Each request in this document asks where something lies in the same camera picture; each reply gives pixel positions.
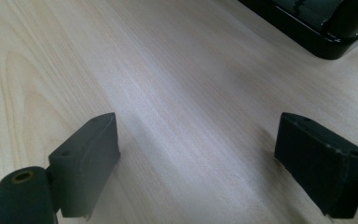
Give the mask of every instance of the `black object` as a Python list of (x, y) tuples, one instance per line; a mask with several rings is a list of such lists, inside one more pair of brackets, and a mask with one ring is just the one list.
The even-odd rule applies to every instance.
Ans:
[(89, 217), (120, 157), (114, 113), (91, 119), (48, 156), (50, 166), (27, 167), (0, 182), (1, 223), (57, 223)]
[(358, 147), (319, 123), (282, 113), (275, 157), (332, 218), (358, 207)]
[(239, 0), (314, 55), (337, 59), (358, 45), (358, 0)]

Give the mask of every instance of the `black clamp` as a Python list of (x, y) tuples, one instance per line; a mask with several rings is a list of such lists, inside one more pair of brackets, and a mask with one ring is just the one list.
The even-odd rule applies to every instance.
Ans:
[(299, 115), (283, 113), (275, 157), (332, 218), (353, 218), (358, 207), (358, 146)]
[(114, 113), (91, 119), (48, 156), (50, 166), (27, 167), (0, 182), (0, 223), (57, 223), (90, 217), (120, 158)]

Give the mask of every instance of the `wooden table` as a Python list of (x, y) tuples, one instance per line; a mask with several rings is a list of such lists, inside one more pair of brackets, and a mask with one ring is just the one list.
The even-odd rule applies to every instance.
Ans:
[(91, 223), (331, 223), (273, 151), (283, 111), (358, 145), (358, 48), (318, 59), (235, 0), (0, 0), (0, 179), (111, 111)]

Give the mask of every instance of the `table surface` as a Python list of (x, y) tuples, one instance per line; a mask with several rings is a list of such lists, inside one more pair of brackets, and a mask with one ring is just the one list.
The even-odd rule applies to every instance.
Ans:
[(358, 47), (318, 59), (235, 0), (0, 0), (0, 179), (116, 112), (91, 223), (331, 223), (273, 159), (283, 111), (358, 145)]

